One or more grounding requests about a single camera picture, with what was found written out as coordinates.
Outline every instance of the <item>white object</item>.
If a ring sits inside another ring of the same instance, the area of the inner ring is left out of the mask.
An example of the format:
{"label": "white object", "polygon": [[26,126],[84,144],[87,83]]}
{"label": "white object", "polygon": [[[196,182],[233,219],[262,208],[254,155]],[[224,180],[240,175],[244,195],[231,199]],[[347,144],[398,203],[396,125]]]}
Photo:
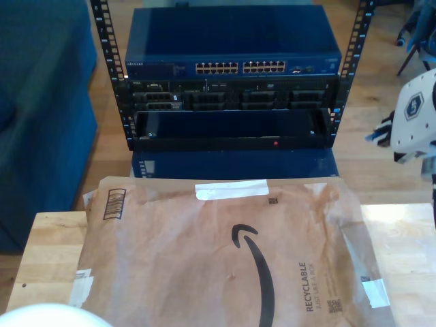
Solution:
{"label": "white object", "polygon": [[260,181],[197,184],[196,195],[199,200],[220,200],[244,198],[247,196],[264,196],[270,190],[266,179]]}
{"label": "white object", "polygon": [[436,109],[433,86],[436,69],[419,75],[407,83],[396,103],[390,146],[397,153],[426,153],[436,155]]}
{"label": "white object", "polygon": [[58,304],[29,305],[0,316],[0,327],[112,327],[88,311]]}

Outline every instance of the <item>wooden table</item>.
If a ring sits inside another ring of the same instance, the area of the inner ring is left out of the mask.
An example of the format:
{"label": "wooden table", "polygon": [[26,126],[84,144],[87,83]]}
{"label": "wooden table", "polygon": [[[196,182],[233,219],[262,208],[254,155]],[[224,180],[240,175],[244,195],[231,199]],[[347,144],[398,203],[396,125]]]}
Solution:
{"label": "wooden table", "polygon": [[[397,326],[436,326],[436,231],[430,204],[362,206]],[[82,251],[85,212],[35,218],[7,306],[67,304]]]}

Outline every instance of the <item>white robot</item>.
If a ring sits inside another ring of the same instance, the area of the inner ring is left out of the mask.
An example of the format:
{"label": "white robot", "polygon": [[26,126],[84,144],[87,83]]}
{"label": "white robot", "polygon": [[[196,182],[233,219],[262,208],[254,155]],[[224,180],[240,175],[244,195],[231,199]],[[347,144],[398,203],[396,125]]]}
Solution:
{"label": "white robot", "polygon": [[421,158],[422,178],[436,175],[436,69],[419,75],[402,89],[395,111],[367,140],[391,146],[394,160],[403,164]]}

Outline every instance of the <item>clear tape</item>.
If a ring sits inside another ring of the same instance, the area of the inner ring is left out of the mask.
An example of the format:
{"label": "clear tape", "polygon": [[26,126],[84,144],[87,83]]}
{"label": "clear tape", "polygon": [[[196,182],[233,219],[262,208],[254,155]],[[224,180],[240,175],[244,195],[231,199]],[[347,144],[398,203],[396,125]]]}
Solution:
{"label": "clear tape", "polygon": [[388,293],[384,287],[383,279],[377,279],[375,281],[363,281],[363,288],[367,293],[369,303],[371,307],[381,308],[390,305]]}
{"label": "clear tape", "polygon": [[91,269],[77,270],[68,305],[81,308],[88,298],[93,282],[94,277],[91,277]]}
{"label": "clear tape", "polygon": [[199,200],[220,200],[245,198],[247,196],[265,196],[270,190],[266,179],[259,181],[197,184],[196,195]]}

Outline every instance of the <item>blue network switch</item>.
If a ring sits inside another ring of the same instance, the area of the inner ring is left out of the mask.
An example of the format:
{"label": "blue network switch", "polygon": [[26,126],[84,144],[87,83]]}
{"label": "blue network switch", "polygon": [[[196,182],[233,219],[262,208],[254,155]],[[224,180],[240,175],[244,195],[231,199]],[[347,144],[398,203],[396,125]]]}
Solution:
{"label": "blue network switch", "polygon": [[320,5],[135,9],[130,80],[336,75],[341,62]]}

